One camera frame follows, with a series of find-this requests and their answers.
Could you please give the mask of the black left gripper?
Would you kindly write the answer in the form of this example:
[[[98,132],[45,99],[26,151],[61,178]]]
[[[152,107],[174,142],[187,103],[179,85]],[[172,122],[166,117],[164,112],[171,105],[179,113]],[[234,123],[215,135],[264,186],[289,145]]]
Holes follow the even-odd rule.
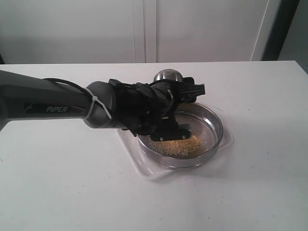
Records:
[[[161,120],[175,104],[194,103],[198,96],[205,95],[205,85],[195,84],[193,77],[182,81],[158,80],[151,84],[136,83],[135,120]]]

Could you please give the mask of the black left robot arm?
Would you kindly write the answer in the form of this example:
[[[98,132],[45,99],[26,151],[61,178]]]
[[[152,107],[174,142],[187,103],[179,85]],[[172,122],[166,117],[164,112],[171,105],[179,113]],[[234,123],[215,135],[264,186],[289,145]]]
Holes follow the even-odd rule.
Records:
[[[119,128],[134,136],[181,128],[174,113],[182,103],[204,95],[203,84],[192,77],[127,84],[116,79],[95,81],[83,88],[58,78],[35,78],[8,71],[0,73],[0,125],[11,121],[82,119],[91,128]]]

